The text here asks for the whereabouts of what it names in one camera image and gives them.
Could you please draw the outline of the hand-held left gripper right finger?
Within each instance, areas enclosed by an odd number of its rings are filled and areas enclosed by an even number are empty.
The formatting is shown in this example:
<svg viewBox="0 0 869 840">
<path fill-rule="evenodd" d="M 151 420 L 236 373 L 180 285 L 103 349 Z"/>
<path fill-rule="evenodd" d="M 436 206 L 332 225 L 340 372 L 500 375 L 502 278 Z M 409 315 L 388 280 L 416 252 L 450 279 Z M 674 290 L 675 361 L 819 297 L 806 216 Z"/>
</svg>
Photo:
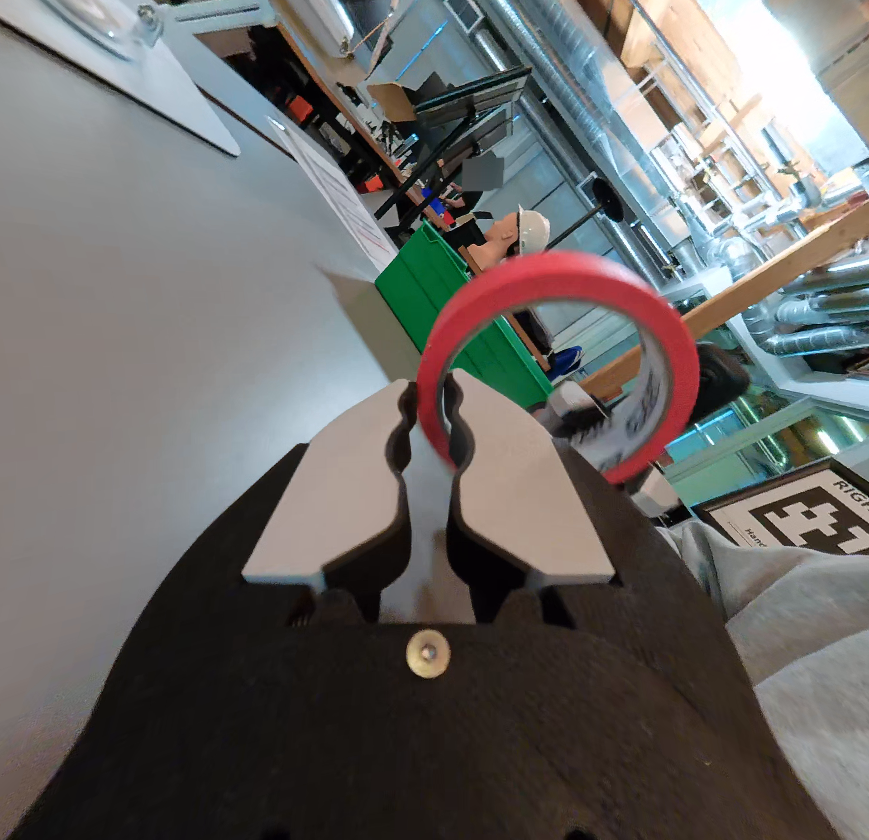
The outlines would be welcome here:
<svg viewBox="0 0 869 840">
<path fill-rule="evenodd" d="M 455 465 L 447 555 L 476 622 L 509 595 L 603 585 L 616 571 L 555 440 L 527 411 L 465 370 L 445 383 Z"/>
</svg>

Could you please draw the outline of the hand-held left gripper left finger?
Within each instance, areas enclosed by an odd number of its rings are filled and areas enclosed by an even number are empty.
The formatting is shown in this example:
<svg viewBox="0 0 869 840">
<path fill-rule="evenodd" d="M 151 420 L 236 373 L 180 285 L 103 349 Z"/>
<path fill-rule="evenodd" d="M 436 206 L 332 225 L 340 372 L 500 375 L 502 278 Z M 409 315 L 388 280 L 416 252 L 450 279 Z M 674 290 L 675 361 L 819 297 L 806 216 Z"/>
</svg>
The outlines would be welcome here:
<svg viewBox="0 0 869 840">
<path fill-rule="evenodd" d="M 343 590 L 364 619 L 405 572 L 412 529 L 403 472 L 416 385 L 400 379 L 344 411 L 305 447 L 245 563 L 252 585 Z"/>
</svg>

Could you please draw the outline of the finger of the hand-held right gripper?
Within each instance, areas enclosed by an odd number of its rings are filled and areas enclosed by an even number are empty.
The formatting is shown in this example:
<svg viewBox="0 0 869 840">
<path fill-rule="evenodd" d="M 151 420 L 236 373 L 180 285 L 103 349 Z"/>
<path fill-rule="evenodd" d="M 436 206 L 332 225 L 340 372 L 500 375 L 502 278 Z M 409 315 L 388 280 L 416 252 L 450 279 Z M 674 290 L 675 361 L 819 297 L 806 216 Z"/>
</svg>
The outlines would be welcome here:
<svg viewBox="0 0 869 840">
<path fill-rule="evenodd" d="M 627 495 L 649 519 L 662 518 L 681 506 L 681 500 L 660 470 L 644 470 L 627 481 Z"/>
<path fill-rule="evenodd" d="M 614 429 L 612 410 L 575 381 L 556 386 L 536 406 L 536 421 L 551 437 L 572 446 L 591 443 Z"/>
</svg>

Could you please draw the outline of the red tape roll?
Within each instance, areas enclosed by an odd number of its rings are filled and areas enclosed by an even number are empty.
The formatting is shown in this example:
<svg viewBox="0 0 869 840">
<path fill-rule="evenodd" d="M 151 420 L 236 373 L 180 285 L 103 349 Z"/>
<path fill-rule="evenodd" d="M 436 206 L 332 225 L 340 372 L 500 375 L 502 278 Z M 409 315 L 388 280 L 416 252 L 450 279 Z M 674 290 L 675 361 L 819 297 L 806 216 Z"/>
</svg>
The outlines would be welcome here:
<svg viewBox="0 0 869 840">
<path fill-rule="evenodd" d="M 624 267 L 576 251 L 549 250 L 506 261 L 462 286 L 437 316 L 417 372 L 417 415 L 433 449 L 451 464 L 443 389 L 455 357 L 498 316 L 545 302 L 591 302 L 633 322 L 640 373 L 600 430 L 573 442 L 612 485 L 646 470 L 687 425 L 700 364 L 678 312 Z"/>
</svg>

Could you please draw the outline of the green plastic bin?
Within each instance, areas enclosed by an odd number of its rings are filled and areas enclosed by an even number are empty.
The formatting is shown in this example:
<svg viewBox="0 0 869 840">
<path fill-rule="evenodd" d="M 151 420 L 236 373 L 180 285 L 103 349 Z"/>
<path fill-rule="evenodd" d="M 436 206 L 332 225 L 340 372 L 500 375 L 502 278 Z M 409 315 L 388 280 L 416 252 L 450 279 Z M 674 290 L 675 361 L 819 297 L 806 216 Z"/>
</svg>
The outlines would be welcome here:
<svg viewBox="0 0 869 840">
<path fill-rule="evenodd" d="M 440 311 L 470 281 L 464 260 L 424 223 L 375 280 L 375 287 L 423 352 Z M 497 317 L 472 339 L 453 368 L 497 390 L 523 408 L 544 402 L 553 384 L 504 317 Z"/>
</svg>

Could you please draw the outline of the grey desk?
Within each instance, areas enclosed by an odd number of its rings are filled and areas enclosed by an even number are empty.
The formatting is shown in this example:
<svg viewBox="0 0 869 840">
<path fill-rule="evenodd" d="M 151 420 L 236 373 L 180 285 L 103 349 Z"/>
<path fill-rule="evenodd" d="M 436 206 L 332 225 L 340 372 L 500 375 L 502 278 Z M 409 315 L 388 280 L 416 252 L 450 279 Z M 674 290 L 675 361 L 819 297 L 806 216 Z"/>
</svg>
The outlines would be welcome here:
<svg viewBox="0 0 869 840">
<path fill-rule="evenodd" d="M 2 835 L 180 557 L 418 356 L 298 163 L 2 29 Z"/>
</svg>

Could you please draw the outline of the background wooden-edged desk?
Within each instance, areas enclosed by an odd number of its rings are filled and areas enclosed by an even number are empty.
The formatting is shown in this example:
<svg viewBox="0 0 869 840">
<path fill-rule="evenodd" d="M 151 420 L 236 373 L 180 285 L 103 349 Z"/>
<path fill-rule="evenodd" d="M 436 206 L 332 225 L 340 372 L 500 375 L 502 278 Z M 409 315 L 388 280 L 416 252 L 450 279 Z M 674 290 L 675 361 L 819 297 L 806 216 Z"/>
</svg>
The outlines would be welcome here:
<svg viewBox="0 0 869 840">
<path fill-rule="evenodd" d="M 352 102 L 347 96 L 339 88 L 335 87 L 335 83 L 330 84 L 317 71 L 315 63 L 311 61 L 311 58 L 309 58 L 283 19 L 278 20 L 277 30 L 280 31 L 282 38 L 294 52 L 295 57 L 300 62 L 304 71 L 309 75 L 311 81 L 319 89 L 320 95 L 328 99 L 336 112 L 341 113 L 347 124 L 353 128 L 354 133 L 347 140 L 348 144 L 356 150 L 361 158 L 369 162 L 371 162 L 372 156 L 376 156 L 378 160 L 376 168 L 382 175 L 384 184 L 389 184 L 395 189 L 406 186 L 408 199 L 421 203 L 424 197 L 420 192 L 420 188 L 412 182 L 407 182 L 403 171 L 396 164 L 387 148 L 377 139 L 375 131 L 368 127 L 367 121 L 360 115 L 360 109 L 353 107 Z"/>
</svg>

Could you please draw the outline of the silver insulated pipes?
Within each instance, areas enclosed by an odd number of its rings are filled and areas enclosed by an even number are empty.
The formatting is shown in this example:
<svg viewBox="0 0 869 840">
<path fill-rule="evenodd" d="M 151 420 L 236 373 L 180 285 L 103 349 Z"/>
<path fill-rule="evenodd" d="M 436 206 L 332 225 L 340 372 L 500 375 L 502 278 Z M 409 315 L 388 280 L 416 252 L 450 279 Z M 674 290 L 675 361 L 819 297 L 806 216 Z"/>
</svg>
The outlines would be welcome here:
<svg viewBox="0 0 869 840">
<path fill-rule="evenodd" d="M 740 316 L 755 346 L 772 356 L 866 350 L 867 253 L 805 273 Z"/>
</svg>

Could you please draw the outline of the mannequin with white helmet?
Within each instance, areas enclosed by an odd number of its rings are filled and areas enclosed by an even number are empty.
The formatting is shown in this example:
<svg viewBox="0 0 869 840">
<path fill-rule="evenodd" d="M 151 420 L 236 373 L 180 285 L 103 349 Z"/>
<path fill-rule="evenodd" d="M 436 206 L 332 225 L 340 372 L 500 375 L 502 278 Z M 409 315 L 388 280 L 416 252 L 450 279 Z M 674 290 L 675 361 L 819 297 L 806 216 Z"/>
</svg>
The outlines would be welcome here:
<svg viewBox="0 0 869 840">
<path fill-rule="evenodd" d="M 470 273 L 480 274 L 505 261 L 542 252 L 549 237 L 549 219 L 519 206 L 516 212 L 493 221 L 482 239 L 464 249 L 464 258 Z"/>
</svg>

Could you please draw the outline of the black disc on pole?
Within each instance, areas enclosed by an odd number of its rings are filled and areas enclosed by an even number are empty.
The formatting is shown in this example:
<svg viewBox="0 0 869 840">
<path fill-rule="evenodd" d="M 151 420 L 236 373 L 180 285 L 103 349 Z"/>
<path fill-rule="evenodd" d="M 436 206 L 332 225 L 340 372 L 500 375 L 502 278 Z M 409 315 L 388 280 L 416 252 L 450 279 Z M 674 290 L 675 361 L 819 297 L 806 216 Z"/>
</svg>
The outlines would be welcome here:
<svg viewBox="0 0 869 840">
<path fill-rule="evenodd" d="M 606 219 L 615 224 L 620 224 L 624 221 L 625 211 L 623 204 L 610 182 L 600 177 L 594 177 L 591 182 L 591 191 L 594 201 L 592 208 L 574 224 L 552 239 L 547 245 L 548 250 L 559 246 L 569 236 L 599 214 L 602 214 Z"/>
</svg>

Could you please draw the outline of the printed paper sheets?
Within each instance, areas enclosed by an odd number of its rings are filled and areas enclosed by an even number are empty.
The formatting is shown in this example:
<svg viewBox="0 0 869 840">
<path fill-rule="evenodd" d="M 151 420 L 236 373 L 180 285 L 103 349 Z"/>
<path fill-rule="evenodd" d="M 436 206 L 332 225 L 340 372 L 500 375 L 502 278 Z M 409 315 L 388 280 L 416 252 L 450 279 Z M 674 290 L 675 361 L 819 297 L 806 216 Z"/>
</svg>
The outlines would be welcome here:
<svg viewBox="0 0 869 840">
<path fill-rule="evenodd" d="M 397 249 L 331 156 L 295 126 L 287 126 L 271 116 L 266 116 L 266 120 L 279 144 L 299 163 L 375 269 L 379 272 L 387 269 Z"/>
</svg>

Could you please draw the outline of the background monitor on stand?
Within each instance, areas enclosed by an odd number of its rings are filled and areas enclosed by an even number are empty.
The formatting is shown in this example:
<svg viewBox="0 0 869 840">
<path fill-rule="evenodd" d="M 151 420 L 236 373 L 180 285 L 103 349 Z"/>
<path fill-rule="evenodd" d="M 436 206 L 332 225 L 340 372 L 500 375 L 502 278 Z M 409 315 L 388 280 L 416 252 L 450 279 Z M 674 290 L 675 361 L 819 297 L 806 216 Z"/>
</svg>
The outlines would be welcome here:
<svg viewBox="0 0 869 840">
<path fill-rule="evenodd" d="M 517 102 L 532 73 L 530 65 L 518 65 L 458 86 L 415 106 L 415 120 L 430 130 L 486 116 L 492 110 Z"/>
</svg>

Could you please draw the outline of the wooden post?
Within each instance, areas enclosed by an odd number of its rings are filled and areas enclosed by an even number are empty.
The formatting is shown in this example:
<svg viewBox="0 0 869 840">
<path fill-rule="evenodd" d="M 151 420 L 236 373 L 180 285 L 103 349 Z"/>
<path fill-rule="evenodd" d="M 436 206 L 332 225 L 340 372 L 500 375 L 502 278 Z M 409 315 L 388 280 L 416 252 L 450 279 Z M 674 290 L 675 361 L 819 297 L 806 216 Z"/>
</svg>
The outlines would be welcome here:
<svg viewBox="0 0 869 840">
<path fill-rule="evenodd" d="M 848 211 L 837 220 L 812 231 L 759 269 L 731 284 L 721 293 L 681 319 L 693 339 L 700 339 L 714 328 L 760 302 L 798 276 L 831 264 L 842 251 L 853 248 L 868 236 L 868 204 Z M 614 398 L 635 378 L 642 365 L 643 349 L 635 346 L 581 382 L 589 394 L 603 400 Z"/>
</svg>

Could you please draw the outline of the silver spiral duct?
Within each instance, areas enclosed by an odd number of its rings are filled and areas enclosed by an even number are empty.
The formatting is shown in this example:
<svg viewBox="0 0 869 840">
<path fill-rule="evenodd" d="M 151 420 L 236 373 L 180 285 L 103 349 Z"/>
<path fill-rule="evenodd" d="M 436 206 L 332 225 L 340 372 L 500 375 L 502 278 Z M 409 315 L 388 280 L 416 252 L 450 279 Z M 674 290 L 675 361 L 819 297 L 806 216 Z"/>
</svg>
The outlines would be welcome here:
<svg viewBox="0 0 869 840">
<path fill-rule="evenodd" d="M 629 205 L 666 264 L 696 270 L 689 227 L 660 165 L 669 133 L 576 0 L 476 0 L 587 154 Z"/>
</svg>

